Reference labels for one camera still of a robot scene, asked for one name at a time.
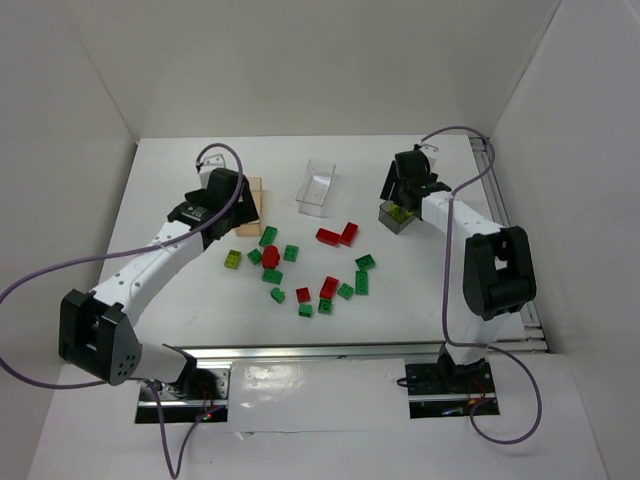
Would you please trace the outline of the green small lego left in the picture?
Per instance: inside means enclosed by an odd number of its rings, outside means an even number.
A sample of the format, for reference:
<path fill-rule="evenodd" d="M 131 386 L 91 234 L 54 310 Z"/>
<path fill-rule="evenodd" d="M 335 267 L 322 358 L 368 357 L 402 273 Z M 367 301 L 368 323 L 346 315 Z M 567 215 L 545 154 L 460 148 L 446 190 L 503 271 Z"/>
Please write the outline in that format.
<path fill-rule="evenodd" d="M 253 265 L 256 265 L 262 260 L 262 253 L 258 249 L 253 249 L 247 254 L 248 259 Z"/>

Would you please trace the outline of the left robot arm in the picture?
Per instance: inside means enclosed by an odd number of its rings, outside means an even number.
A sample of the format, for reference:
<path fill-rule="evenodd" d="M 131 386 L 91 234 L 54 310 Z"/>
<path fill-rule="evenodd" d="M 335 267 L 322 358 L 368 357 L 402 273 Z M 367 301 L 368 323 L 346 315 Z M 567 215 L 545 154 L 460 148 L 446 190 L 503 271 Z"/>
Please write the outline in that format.
<path fill-rule="evenodd" d="M 174 207 L 147 251 L 92 290 L 76 289 L 60 305 L 58 354 L 94 377 L 118 386 L 130 379 L 160 382 L 186 397 L 214 375 L 196 359 L 167 344 L 139 341 L 135 326 L 152 300 L 213 242 L 258 220 L 249 181 L 226 168 L 209 173 L 205 187 Z"/>

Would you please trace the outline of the green lego with holes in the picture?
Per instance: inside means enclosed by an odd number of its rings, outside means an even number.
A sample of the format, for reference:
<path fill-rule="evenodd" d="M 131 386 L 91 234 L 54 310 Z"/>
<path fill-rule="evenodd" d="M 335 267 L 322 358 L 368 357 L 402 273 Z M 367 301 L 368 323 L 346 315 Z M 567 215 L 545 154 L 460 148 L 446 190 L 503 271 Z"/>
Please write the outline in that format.
<path fill-rule="evenodd" d="M 324 315 L 331 315 L 333 312 L 333 302 L 330 299 L 320 298 L 318 312 Z"/>
<path fill-rule="evenodd" d="M 363 255 L 355 260 L 359 271 L 368 271 L 376 266 L 375 260 L 371 254 Z"/>

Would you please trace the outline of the clear plastic container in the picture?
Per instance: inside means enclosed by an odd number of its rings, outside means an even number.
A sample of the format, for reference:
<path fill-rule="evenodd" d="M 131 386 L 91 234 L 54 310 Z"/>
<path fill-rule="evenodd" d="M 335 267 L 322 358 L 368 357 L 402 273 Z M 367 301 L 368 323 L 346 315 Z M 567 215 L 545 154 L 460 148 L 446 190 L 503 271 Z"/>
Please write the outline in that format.
<path fill-rule="evenodd" d="M 326 201 L 331 190 L 336 165 L 324 160 L 310 159 L 296 202 L 301 215 L 324 218 Z"/>

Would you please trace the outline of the green small lego right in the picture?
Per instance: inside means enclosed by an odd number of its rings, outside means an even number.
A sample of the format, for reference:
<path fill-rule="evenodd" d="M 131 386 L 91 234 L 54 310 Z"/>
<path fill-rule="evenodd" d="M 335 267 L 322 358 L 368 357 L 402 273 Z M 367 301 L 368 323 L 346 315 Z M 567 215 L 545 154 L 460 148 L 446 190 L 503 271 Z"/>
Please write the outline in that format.
<path fill-rule="evenodd" d="M 354 295 L 354 288 L 347 283 L 342 283 L 337 290 L 337 295 L 345 300 L 350 300 Z"/>

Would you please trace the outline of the green small lego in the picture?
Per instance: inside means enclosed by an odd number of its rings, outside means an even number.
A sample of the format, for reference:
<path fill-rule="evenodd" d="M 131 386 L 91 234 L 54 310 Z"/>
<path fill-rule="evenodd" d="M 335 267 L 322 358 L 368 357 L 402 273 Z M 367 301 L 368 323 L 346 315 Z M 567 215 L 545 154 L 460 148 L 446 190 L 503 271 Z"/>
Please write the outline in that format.
<path fill-rule="evenodd" d="M 345 300 L 350 300 L 354 295 L 354 288 L 347 283 L 342 283 L 337 290 L 337 295 Z"/>
<path fill-rule="evenodd" d="M 311 318 L 313 316 L 313 313 L 313 306 L 310 303 L 301 303 L 298 306 L 298 315 L 301 317 Z"/>
<path fill-rule="evenodd" d="M 262 253 L 258 249 L 253 249 L 247 254 L 248 259 L 253 265 L 256 265 L 262 260 Z"/>

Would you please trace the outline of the red small lego brick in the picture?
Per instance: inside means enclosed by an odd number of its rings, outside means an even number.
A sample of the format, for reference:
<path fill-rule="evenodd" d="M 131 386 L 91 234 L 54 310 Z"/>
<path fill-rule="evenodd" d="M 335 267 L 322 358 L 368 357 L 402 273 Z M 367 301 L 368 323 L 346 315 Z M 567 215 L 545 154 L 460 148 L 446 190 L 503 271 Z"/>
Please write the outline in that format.
<path fill-rule="evenodd" d="M 311 301 L 311 293 L 308 287 L 301 287 L 295 290 L 297 301 L 302 303 L 308 303 Z"/>

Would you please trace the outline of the wooden box container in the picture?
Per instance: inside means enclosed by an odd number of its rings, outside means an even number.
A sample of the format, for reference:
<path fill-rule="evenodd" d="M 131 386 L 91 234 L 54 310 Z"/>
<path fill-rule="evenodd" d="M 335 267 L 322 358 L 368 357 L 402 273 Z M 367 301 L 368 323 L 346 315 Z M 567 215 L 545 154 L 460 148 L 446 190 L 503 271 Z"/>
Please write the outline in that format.
<path fill-rule="evenodd" d="M 246 184 L 248 190 L 242 191 L 240 203 L 246 208 L 250 221 L 242 223 L 234 232 L 237 237 L 257 238 L 263 234 L 263 224 L 261 220 L 263 180 L 261 177 L 249 176 L 246 178 Z"/>

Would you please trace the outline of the red round lego piece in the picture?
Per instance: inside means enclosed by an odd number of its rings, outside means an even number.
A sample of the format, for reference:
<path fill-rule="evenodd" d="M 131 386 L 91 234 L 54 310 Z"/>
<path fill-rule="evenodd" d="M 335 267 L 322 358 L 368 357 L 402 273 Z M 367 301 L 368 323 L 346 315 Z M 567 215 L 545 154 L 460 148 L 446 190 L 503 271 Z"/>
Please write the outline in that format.
<path fill-rule="evenodd" d="M 263 252 L 261 263 L 265 269 L 276 269 L 280 262 L 280 253 L 275 245 L 267 245 Z"/>

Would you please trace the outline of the green long lego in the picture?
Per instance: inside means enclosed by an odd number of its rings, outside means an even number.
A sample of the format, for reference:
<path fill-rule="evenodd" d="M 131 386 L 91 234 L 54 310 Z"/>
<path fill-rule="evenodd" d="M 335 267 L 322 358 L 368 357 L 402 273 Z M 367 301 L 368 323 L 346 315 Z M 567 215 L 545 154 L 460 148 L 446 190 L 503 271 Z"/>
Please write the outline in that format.
<path fill-rule="evenodd" d="M 355 274 L 355 294 L 369 294 L 369 275 L 367 271 L 358 270 Z"/>
<path fill-rule="evenodd" d="M 274 243 L 274 240 L 277 236 L 278 229 L 276 227 L 267 226 L 264 229 L 264 232 L 259 240 L 259 246 L 266 248 L 269 245 Z"/>

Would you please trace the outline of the green lego with holes right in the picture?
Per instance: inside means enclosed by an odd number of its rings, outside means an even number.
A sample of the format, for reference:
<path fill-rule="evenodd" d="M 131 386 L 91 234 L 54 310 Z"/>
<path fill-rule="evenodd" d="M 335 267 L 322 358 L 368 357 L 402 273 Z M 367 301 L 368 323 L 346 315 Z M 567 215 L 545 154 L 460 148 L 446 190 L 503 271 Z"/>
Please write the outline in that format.
<path fill-rule="evenodd" d="M 375 260 L 371 254 L 363 255 L 355 260 L 359 271 L 368 271 L 376 266 Z"/>

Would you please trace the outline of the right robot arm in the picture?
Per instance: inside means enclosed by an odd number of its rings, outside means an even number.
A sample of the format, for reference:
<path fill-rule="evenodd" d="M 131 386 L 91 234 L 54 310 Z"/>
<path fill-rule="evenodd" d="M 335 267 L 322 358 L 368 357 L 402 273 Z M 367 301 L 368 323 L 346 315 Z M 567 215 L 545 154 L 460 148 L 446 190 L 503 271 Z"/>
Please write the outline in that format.
<path fill-rule="evenodd" d="M 397 153 L 380 194 L 379 221 L 395 234 L 415 220 L 437 228 L 463 254 L 466 312 L 438 354 L 429 387 L 459 393 L 486 369 L 487 346 L 506 319 L 533 300 L 537 286 L 524 229 L 502 226 L 451 195 L 422 148 Z"/>

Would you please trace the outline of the aluminium rail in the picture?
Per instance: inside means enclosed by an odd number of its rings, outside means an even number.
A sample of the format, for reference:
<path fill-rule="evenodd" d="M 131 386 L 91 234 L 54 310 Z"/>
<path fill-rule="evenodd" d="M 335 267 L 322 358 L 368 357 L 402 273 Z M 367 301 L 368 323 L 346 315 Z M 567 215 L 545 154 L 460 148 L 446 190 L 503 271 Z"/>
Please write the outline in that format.
<path fill-rule="evenodd" d="M 471 136 L 469 138 L 469 143 L 476 160 L 478 170 L 482 171 L 489 165 L 487 147 L 477 136 Z M 510 226 L 511 222 L 509 220 L 495 174 L 493 172 L 487 173 L 483 176 L 481 183 L 487 198 L 492 219 L 504 226 Z M 512 343 L 516 343 L 515 340 L 500 340 L 501 344 L 505 344 L 504 349 L 514 352 L 548 353 L 549 347 L 534 303 L 528 302 L 521 309 L 519 315 L 524 330 L 524 339 L 519 340 L 519 343 L 523 343 L 523 346 L 512 346 Z"/>
<path fill-rule="evenodd" d="M 175 350 L 202 361 L 368 360 L 437 356 L 441 346 L 441 342 L 393 342 L 275 346 L 179 346 L 175 347 Z"/>

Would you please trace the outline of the green lego below red piece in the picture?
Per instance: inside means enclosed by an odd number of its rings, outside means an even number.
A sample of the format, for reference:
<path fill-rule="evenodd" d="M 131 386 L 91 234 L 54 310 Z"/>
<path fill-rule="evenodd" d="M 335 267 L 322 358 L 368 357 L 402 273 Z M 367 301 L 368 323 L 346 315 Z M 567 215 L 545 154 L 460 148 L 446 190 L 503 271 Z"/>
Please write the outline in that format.
<path fill-rule="evenodd" d="M 276 269 L 265 269 L 262 274 L 262 281 L 274 285 L 280 285 L 283 273 Z"/>

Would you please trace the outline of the red tilted lego brick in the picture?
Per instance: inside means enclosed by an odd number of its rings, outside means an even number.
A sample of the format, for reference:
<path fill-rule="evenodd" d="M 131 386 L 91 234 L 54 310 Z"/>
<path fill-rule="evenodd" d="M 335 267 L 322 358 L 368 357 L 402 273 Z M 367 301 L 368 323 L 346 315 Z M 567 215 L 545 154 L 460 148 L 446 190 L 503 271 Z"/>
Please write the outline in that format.
<path fill-rule="evenodd" d="M 320 289 L 319 297 L 326 300 L 332 300 L 339 287 L 339 280 L 332 276 L 327 276 Z"/>

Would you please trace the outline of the red curved lego brick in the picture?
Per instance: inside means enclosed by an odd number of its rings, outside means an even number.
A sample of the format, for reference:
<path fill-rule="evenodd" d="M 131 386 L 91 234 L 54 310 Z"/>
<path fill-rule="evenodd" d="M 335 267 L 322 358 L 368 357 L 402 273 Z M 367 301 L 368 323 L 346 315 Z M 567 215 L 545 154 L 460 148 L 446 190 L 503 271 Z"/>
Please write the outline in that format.
<path fill-rule="evenodd" d="M 338 246 L 340 244 L 341 235 L 325 228 L 319 228 L 315 238 L 323 244 Z"/>

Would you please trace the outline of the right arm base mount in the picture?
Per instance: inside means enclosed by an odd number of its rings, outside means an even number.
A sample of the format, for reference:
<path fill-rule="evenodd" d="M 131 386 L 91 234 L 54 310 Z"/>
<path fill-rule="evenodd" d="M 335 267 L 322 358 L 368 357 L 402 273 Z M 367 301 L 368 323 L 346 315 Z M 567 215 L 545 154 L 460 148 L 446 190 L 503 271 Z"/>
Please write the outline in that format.
<path fill-rule="evenodd" d="M 405 365 L 405 374 L 396 381 L 408 395 L 411 419 L 468 417 L 500 413 L 489 363 L 481 360 L 460 367 L 448 358 L 432 363 Z"/>

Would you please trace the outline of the green notched lego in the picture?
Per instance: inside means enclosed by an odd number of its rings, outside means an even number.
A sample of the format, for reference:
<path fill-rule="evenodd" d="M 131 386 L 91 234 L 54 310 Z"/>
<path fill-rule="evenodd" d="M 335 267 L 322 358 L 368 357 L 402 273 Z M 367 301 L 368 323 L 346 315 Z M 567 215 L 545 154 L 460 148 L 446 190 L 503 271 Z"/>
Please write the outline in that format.
<path fill-rule="evenodd" d="M 285 293 L 279 287 L 272 288 L 270 290 L 270 296 L 278 304 L 282 304 L 286 299 Z"/>

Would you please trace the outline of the aluminium front rail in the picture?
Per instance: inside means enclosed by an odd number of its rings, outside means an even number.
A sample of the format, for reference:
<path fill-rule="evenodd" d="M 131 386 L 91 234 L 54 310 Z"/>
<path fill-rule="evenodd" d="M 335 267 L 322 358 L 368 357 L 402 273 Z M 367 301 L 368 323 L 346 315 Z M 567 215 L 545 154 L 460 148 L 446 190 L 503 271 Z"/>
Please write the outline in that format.
<path fill-rule="evenodd" d="M 368 360 L 437 356 L 441 346 L 441 342 L 393 342 L 275 346 L 179 346 L 175 347 L 175 350 L 202 361 Z"/>

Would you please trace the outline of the dark smoked plastic container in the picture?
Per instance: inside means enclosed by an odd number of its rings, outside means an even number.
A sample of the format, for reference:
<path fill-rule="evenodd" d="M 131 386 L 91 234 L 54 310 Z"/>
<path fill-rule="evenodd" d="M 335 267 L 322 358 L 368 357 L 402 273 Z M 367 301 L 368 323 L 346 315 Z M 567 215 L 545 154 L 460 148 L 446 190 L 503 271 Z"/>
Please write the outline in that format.
<path fill-rule="evenodd" d="M 379 206 L 378 221 L 395 235 L 400 234 L 415 219 L 416 216 L 411 211 L 402 208 L 391 200 L 384 201 Z"/>

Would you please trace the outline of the red long lego brick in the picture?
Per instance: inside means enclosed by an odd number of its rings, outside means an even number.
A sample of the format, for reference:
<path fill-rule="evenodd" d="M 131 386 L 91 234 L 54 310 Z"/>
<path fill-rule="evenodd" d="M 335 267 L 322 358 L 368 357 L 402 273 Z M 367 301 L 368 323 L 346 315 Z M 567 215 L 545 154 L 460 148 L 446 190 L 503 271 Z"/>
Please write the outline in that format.
<path fill-rule="evenodd" d="M 358 233 L 358 229 L 359 229 L 359 226 L 357 224 L 348 222 L 345 225 L 340 235 L 340 238 L 339 238 L 340 244 L 351 247 Z"/>

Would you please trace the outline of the aluminium right rail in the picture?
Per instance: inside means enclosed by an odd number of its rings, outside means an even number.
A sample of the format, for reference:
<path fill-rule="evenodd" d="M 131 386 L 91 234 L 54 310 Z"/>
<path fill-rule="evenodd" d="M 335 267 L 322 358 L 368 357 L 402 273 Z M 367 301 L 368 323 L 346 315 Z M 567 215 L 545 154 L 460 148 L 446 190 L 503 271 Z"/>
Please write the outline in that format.
<path fill-rule="evenodd" d="M 489 165 L 487 147 L 477 136 L 471 136 L 469 138 L 469 143 L 476 160 L 478 170 L 482 171 Z M 510 226 L 511 222 L 509 220 L 495 174 L 493 172 L 487 173 L 483 176 L 481 183 L 487 198 L 492 219 L 504 226 Z M 505 344 L 504 349 L 514 352 L 548 353 L 549 347 L 534 303 L 528 302 L 521 309 L 519 315 L 524 330 L 524 339 L 519 340 L 519 343 L 523 343 L 523 346 L 512 346 L 512 343 L 516 343 L 515 340 L 500 340 L 501 344 Z"/>

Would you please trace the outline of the yellow-green long lego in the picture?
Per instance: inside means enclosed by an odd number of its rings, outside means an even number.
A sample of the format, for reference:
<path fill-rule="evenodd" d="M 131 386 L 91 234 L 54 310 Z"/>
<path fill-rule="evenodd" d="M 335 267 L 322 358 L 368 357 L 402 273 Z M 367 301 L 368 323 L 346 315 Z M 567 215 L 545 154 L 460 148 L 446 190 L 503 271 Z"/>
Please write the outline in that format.
<path fill-rule="evenodd" d="M 402 224 L 412 217 L 411 211 L 407 211 L 395 203 L 391 203 L 389 206 L 388 214 L 398 224 Z"/>

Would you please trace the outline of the green lego with holes bottom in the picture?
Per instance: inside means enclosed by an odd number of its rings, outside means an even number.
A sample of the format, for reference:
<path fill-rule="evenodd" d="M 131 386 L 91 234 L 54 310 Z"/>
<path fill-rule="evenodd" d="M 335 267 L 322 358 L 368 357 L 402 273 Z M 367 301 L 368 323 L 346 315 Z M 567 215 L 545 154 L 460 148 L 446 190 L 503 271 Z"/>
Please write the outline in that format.
<path fill-rule="evenodd" d="M 324 315 L 331 315 L 333 312 L 333 302 L 330 299 L 320 298 L 318 312 Z"/>

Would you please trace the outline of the green small lego bottom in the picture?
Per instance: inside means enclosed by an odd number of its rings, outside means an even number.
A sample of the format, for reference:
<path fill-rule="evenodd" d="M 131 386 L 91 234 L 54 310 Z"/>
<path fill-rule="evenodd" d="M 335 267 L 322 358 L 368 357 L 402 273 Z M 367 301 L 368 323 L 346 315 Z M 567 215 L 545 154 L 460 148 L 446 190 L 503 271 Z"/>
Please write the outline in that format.
<path fill-rule="evenodd" d="M 311 318 L 313 316 L 313 313 L 313 306 L 310 303 L 301 303 L 298 306 L 298 315 L 301 317 Z"/>

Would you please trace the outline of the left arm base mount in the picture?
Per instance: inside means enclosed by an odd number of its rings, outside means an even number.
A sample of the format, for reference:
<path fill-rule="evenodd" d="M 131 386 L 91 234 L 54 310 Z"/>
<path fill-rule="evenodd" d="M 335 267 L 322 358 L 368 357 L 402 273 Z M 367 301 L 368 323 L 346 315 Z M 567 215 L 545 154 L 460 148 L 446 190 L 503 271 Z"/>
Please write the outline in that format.
<path fill-rule="evenodd" d="M 181 386 L 159 380 L 153 380 L 151 385 L 142 383 L 134 422 L 159 423 L 158 397 L 167 424 L 192 423 L 198 416 L 204 416 L 204 423 L 226 423 L 230 380 L 229 362 L 201 361 L 195 376 Z"/>

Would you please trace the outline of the green square lego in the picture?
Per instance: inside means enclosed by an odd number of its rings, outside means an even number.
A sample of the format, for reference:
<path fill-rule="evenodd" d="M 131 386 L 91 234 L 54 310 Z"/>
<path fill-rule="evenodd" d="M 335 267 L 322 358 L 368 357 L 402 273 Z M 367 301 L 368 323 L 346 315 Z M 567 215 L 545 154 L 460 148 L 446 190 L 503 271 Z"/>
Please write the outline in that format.
<path fill-rule="evenodd" d="M 288 262 L 295 262 L 299 253 L 299 247 L 292 244 L 287 244 L 284 248 L 283 259 Z"/>

